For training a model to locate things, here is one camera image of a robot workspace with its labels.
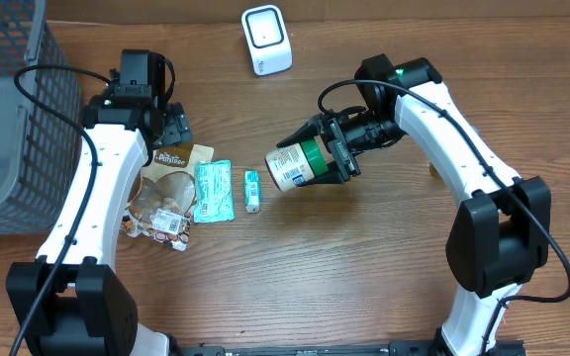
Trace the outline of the small teal white packet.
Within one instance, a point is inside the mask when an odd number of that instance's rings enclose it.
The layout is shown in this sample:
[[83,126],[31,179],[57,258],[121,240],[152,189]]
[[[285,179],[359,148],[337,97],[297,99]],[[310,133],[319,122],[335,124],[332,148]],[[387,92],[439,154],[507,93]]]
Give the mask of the small teal white packet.
[[260,179],[256,170],[247,170],[244,174],[245,208],[248,213],[260,211]]

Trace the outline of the brown snack packet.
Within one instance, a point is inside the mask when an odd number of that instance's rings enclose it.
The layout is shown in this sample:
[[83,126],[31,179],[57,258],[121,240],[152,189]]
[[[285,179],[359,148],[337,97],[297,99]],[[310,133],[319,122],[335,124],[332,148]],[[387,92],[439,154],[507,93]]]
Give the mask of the brown snack packet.
[[120,231],[185,250],[197,204],[195,168],[213,155],[212,147],[195,143],[156,150],[150,165],[137,175]]

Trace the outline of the yellow liquid bottle silver cap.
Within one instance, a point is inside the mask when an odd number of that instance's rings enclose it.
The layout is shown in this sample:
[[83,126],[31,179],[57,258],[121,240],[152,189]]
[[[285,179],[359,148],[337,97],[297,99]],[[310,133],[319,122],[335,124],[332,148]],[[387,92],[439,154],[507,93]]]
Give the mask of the yellow liquid bottle silver cap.
[[429,173],[432,177],[440,179],[440,175],[432,163],[429,164]]

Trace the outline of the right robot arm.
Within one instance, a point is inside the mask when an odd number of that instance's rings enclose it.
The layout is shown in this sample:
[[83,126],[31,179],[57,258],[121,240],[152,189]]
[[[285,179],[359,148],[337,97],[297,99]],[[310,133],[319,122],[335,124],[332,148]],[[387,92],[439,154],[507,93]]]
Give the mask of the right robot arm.
[[448,187],[457,214],[445,246],[458,287],[449,317],[424,345],[394,342],[394,355],[521,355],[500,341],[507,304],[547,260],[551,194],[504,163],[456,108],[425,58],[399,65],[364,59],[353,83],[363,106],[321,109],[265,157],[281,191],[341,184],[359,174],[359,154],[411,137]]

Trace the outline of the teal white snack packet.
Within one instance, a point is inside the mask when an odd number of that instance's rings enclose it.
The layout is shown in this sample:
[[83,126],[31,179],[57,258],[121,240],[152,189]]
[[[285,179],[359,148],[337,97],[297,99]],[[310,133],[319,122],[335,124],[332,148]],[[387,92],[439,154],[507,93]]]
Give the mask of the teal white snack packet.
[[195,169],[196,223],[222,223],[235,219],[232,163],[229,160],[198,163]]

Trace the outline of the green lid white jar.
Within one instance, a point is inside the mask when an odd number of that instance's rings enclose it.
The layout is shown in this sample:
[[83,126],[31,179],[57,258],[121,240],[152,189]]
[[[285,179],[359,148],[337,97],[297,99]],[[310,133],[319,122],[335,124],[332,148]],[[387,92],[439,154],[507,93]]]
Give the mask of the green lid white jar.
[[317,141],[312,138],[277,148],[265,156],[276,187],[288,191],[329,171]]

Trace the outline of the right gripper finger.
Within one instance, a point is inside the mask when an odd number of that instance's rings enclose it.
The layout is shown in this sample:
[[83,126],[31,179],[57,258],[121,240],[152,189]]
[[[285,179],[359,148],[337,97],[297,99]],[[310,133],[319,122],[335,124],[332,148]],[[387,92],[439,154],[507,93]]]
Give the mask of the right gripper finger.
[[277,144],[277,148],[283,148],[286,146],[293,145],[295,143],[301,143],[319,136],[323,143],[326,143],[326,138],[324,134],[324,123],[327,120],[326,116],[313,116],[308,119],[300,128],[298,128],[294,133],[290,134],[286,138],[280,140]]
[[331,162],[328,165],[328,171],[320,176],[316,176],[310,180],[305,180],[302,183],[297,183],[297,186],[311,186],[321,184],[343,184],[350,180],[349,173],[343,166],[338,163]]

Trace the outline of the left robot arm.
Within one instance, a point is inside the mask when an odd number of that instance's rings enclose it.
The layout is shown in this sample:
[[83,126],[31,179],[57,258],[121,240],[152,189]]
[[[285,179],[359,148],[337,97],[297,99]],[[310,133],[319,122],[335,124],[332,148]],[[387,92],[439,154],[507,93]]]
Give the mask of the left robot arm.
[[18,91],[72,127],[81,152],[62,210],[32,262],[15,262],[6,291],[20,324],[11,346],[34,355],[179,355],[174,336],[139,322],[134,298],[118,278],[117,242],[132,186],[156,150],[192,134],[171,100],[172,62],[147,49],[125,49],[78,119]]

